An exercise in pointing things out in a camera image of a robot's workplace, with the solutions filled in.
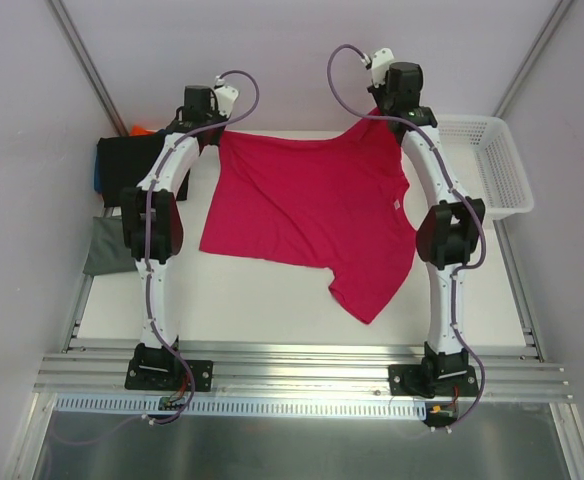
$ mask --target cable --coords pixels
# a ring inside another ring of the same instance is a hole
[[[86,447],[88,445],[94,445],[96,443],[99,443],[101,440],[106,439],[107,437],[109,437],[113,433],[119,431],[125,425],[128,425],[129,423],[131,423],[133,420],[143,420],[143,417],[141,415],[133,415],[133,416],[126,418],[121,423],[116,425],[114,428],[112,428],[111,430],[108,430],[107,432],[99,435],[96,438],[92,438],[90,440],[74,441],[74,440],[66,440],[66,439],[61,438],[57,435],[57,433],[54,429],[55,424],[56,424],[56,415],[57,415],[56,412],[52,414],[52,418],[50,419],[50,426],[48,427],[48,435],[50,435],[50,437],[53,438],[55,441],[62,443],[63,445],[68,445],[70,447]]]
[[[165,164],[169,160],[170,156],[172,155],[172,153],[174,153],[174,151],[175,151],[174,149],[176,147],[178,147],[181,143],[183,143],[187,138],[195,137],[196,135],[203,133],[203,132],[206,132],[208,130],[212,130],[212,129],[220,128],[220,127],[225,127],[227,125],[231,125],[233,123],[240,122],[244,118],[251,115],[252,112],[254,112],[254,110],[256,110],[256,107],[259,104],[259,99],[261,96],[260,91],[259,91],[259,85],[257,84],[256,80],[254,79],[254,77],[252,75],[250,75],[249,73],[247,73],[243,70],[228,70],[227,72],[219,75],[219,79],[223,79],[226,76],[233,75],[233,74],[242,75],[252,82],[252,85],[254,86],[254,94],[255,94],[254,102],[252,103],[252,106],[246,112],[242,113],[238,117],[230,118],[228,120],[225,120],[225,121],[219,122],[219,123],[215,123],[213,125],[206,125],[204,127],[195,128],[194,130],[183,134],[178,140],[176,140],[174,142],[174,147],[168,149],[168,151],[163,155],[163,158],[161,159],[161,161],[159,162],[159,165],[156,168],[155,179],[153,179],[150,182],[150,187],[148,188],[148,192],[146,195],[144,260],[145,260],[145,267],[146,267],[147,276],[146,276],[146,280],[145,280],[145,307],[146,307],[148,319],[150,320],[150,328],[152,328],[152,333],[154,333],[154,335],[156,336],[159,343],[163,347],[165,347],[165,349],[168,352],[170,352],[181,363],[181,365],[183,366],[183,368],[185,369],[185,371],[187,373],[187,376],[190,379],[190,392],[188,394],[187,400],[183,403],[183,405],[181,405],[179,407],[179,409],[168,418],[150,420],[151,424],[165,425],[165,424],[171,423],[174,420],[176,420],[177,418],[179,418],[179,416],[183,413],[183,411],[186,408],[188,408],[188,406],[190,405],[190,402],[192,402],[192,399],[194,398],[194,391],[195,391],[194,375],[192,374],[192,370],[190,369],[190,366],[183,359],[183,357],[181,357],[181,355],[177,351],[175,351],[170,345],[168,345],[168,343],[163,339],[163,337],[161,337],[161,334],[159,333],[159,331],[156,327],[156,319],[154,318],[154,314],[152,312],[151,283],[152,283],[152,273],[153,272],[152,272],[152,265],[150,264],[150,242],[152,239],[152,193],[154,192],[154,188],[156,187],[156,184],[157,184],[156,178],[158,178],[158,176],[161,174],[163,167],[165,167]]]
[[[443,175],[443,178],[445,179],[445,183],[447,184],[450,192],[456,198],[458,198],[459,201],[461,203],[463,203],[465,208],[467,208],[468,212],[470,212],[470,216],[472,217],[472,221],[474,222],[474,224],[477,227],[477,230],[479,231],[479,238],[481,241],[481,253],[479,255],[479,259],[476,261],[476,263],[471,264],[471,265],[460,265],[459,267],[455,268],[452,271],[452,275],[451,275],[451,277],[452,277],[452,288],[451,288],[452,323],[450,326],[454,330],[454,333],[456,333],[456,337],[459,340],[459,343],[461,344],[461,346],[463,348],[465,348],[467,350],[467,352],[470,354],[470,356],[474,359],[474,361],[479,366],[479,370],[481,372],[481,385],[479,387],[479,393],[477,394],[476,398],[474,399],[474,402],[472,402],[472,405],[470,405],[470,407],[463,413],[463,415],[461,415],[456,420],[456,422],[454,422],[454,424],[456,425],[461,420],[463,420],[465,417],[467,417],[474,410],[474,408],[481,401],[481,398],[483,397],[483,392],[485,391],[485,365],[483,364],[483,361],[479,358],[479,356],[476,354],[476,352],[474,352],[474,350],[472,350],[472,348],[470,348],[470,346],[467,344],[467,342],[463,338],[461,332],[459,331],[459,328],[458,328],[459,324],[457,322],[457,312],[456,312],[457,275],[459,274],[459,272],[461,272],[463,270],[474,270],[476,268],[479,268],[483,264],[483,262],[485,261],[486,239],[485,239],[485,232],[483,231],[483,225],[481,225],[481,220],[479,220],[479,217],[476,214],[476,212],[474,211],[474,209],[472,208],[472,205],[470,205],[470,202],[468,202],[468,200],[454,188],[454,183],[452,182],[452,179],[450,178],[450,174],[448,173],[448,170],[445,166],[445,162],[443,160],[443,157],[441,156],[441,153],[439,152],[439,149],[434,144],[432,139],[428,136],[428,134],[425,133],[425,131],[423,131],[423,129],[421,129],[420,127],[418,127],[414,123],[410,122],[409,120],[405,120],[403,118],[389,116],[389,115],[368,115],[365,113],[357,112],[356,110],[351,108],[349,105],[347,105],[343,101],[343,99],[341,98],[341,96],[337,92],[336,87],[334,86],[334,81],[332,80],[332,63],[334,62],[334,58],[337,56],[337,54],[341,50],[346,50],[346,49],[354,51],[362,60],[365,60],[367,58],[366,55],[359,48],[355,47],[354,45],[350,45],[348,43],[340,45],[339,47],[336,48],[336,50],[334,50],[332,52],[332,54],[330,55],[330,59],[328,60],[327,75],[328,75],[328,85],[330,86],[330,91],[332,92],[332,95],[334,96],[336,101],[339,102],[339,104],[345,110],[347,110],[349,113],[351,113],[352,115],[354,115],[356,117],[367,119],[367,120],[385,120],[385,121],[390,121],[390,122],[401,123],[401,124],[405,125],[406,127],[408,127],[410,130],[413,130],[416,133],[418,133],[419,136],[421,136],[421,138],[425,141],[425,143],[428,145],[428,147],[430,148],[430,150],[434,154],[434,157],[436,158],[436,161],[439,164],[439,169],[441,170],[441,174]]]

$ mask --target plastic basket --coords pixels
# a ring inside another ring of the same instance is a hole
[[[503,120],[478,115],[440,115],[437,120],[448,160],[468,193],[483,198],[487,216],[499,220],[532,210],[530,184]],[[468,168],[471,161],[475,169]]]

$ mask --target gray wall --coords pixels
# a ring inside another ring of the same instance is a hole
[[[439,113],[489,115],[556,0],[66,0],[123,119],[163,127],[186,84],[230,68],[252,73],[261,103],[244,130],[338,130],[352,118],[328,89],[332,50],[391,47],[426,72]],[[356,55],[334,62],[335,83],[372,108]],[[246,109],[252,87],[232,79]],[[151,94],[139,95],[151,86]]]
[[[507,121],[536,208],[508,222],[552,359],[584,420],[584,0],[578,0]]]
[[[0,0],[0,475],[87,252],[111,135],[43,0]]]

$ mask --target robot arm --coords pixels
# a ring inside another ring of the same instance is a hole
[[[148,175],[135,188],[121,192],[123,237],[141,277],[143,331],[130,361],[125,386],[131,390],[176,390],[183,371],[161,339],[178,349],[179,312],[170,299],[178,282],[173,256],[183,245],[183,226],[176,205],[176,192],[207,145],[218,145],[239,91],[217,78],[214,89],[188,86],[184,104],[167,127],[163,149]],[[150,215],[148,218],[148,196]],[[149,232],[147,222],[151,223]],[[149,233],[149,256],[146,235]]]
[[[468,364],[468,351],[458,338],[463,333],[465,277],[465,271],[459,267],[469,262],[479,239],[478,226],[468,206],[482,222],[485,205],[481,199],[471,199],[460,185],[443,152],[436,118],[430,108],[420,105],[421,67],[396,62],[392,51],[384,48],[373,55],[369,69],[372,85],[368,91],[381,114],[416,125],[433,143],[433,146],[426,143],[419,132],[405,124],[389,123],[414,165],[429,206],[416,241],[430,278],[430,331],[421,365],[403,372],[400,383],[406,393],[432,398],[437,394],[437,386],[445,384],[449,392],[455,382],[460,384],[468,375],[474,375]],[[435,156],[434,148],[440,158]]]

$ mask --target t-shirt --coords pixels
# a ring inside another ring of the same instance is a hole
[[[409,184],[383,121],[329,140],[225,132],[221,176],[201,239],[208,253],[330,268],[330,292],[370,323],[407,277],[415,231]]]

